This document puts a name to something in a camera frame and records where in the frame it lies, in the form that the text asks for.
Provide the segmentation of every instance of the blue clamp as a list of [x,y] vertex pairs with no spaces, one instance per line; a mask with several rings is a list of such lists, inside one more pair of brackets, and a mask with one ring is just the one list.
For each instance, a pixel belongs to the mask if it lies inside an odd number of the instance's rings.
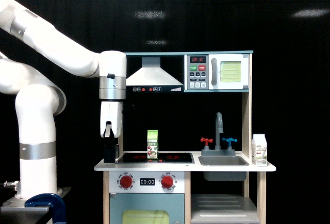
[[26,208],[49,206],[52,209],[53,224],[67,224],[64,201],[54,193],[44,193],[31,197],[24,203],[24,206]]
[[233,139],[232,137],[231,138],[223,138],[222,140],[228,142],[228,147],[232,145],[232,142],[235,142],[235,143],[237,142],[237,139]]

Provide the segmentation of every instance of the faucet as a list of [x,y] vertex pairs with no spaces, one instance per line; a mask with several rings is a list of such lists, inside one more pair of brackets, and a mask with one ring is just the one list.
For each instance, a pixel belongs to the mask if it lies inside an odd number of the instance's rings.
[[223,133],[223,120],[222,120],[222,114],[220,112],[218,112],[217,117],[216,117],[216,146],[214,149],[209,149],[208,143],[212,143],[213,139],[202,138],[201,142],[205,142],[205,147],[204,147],[204,149],[202,149],[202,156],[235,156],[235,150],[232,149],[231,144],[232,144],[232,142],[237,142],[237,139],[223,138],[222,139],[223,141],[228,142],[228,148],[221,149],[220,133]]
[[220,133],[223,133],[223,122],[222,122],[222,114],[218,112],[216,117],[216,146],[214,148],[215,150],[221,150]]

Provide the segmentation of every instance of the milk carton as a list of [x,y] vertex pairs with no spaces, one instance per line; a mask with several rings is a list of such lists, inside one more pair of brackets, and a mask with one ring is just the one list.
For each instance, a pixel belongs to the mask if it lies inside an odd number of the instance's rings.
[[148,130],[147,135],[147,158],[158,158],[158,130]]
[[253,135],[252,164],[255,166],[267,166],[267,142],[265,134]]

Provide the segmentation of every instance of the red knob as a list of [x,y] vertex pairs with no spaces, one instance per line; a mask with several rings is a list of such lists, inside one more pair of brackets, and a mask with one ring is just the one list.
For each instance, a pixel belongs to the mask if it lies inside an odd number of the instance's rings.
[[205,146],[208,146],[208,143],[213,143],[213,139],[207,139],[202,137],[201,142],[205,142]]
[[132,185],[132,178],[130,176],[123,176],[121,179],[120,179],[120,186],[122,186],[123,188],[129,188],[131,185]]
[[171,176],[164,176],[161,179],[161,186],[164,188],[171,188],[173,186],[173,179]]

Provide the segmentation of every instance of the red faucet handle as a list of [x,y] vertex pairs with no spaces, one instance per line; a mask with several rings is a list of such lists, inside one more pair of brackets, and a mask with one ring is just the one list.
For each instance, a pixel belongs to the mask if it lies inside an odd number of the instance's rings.
[[213,143],[213,139],[207,139],[202,137],[201,142],[205,142],[205,146],[208,146],[208,143]]

